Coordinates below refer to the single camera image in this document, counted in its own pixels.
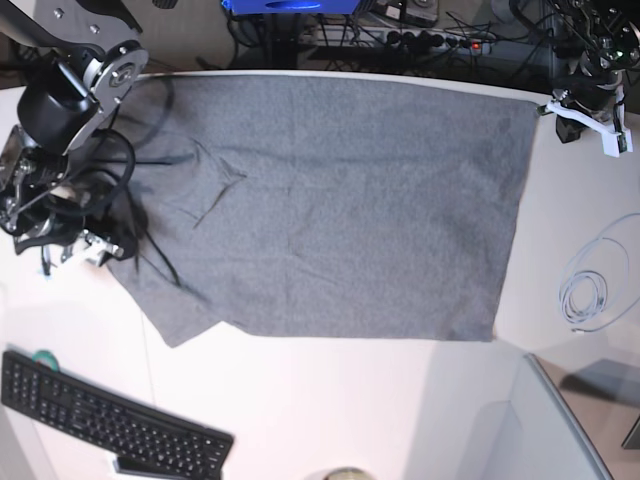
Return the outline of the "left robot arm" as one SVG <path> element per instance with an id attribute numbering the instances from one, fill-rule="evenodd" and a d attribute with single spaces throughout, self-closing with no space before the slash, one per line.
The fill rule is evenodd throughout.
<path id="1" fill-rule="evenodd" d="M 549 101 L 537 107 L 538 115 L 555 116 L 561 143 L 574 142 L 583 131 L 592 130 L 599 134 L 606 155 L 632 152 L 631 130 L 625 126 L 625 79 L 639 71 L 639 3 L 549 1 L 562 22 L 560 34 L 539 28 L 518 1 L 508 5 L 540 44 L 568 62 L 567 71 L 550 80 Z"/>

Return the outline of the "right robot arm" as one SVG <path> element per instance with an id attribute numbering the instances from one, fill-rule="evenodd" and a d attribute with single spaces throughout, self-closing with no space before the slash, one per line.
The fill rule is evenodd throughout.
<path id="1" fill-rule="evenodd" d="M 41 53 L 1 153 L 1 229 L 17 254 L 85 243 L 97 264 L 134 256 L 138 236 L 111 207 L 136 155 L 105 126 L 149 55 L 121 1 L 4 1 L 1 31 Z"/>

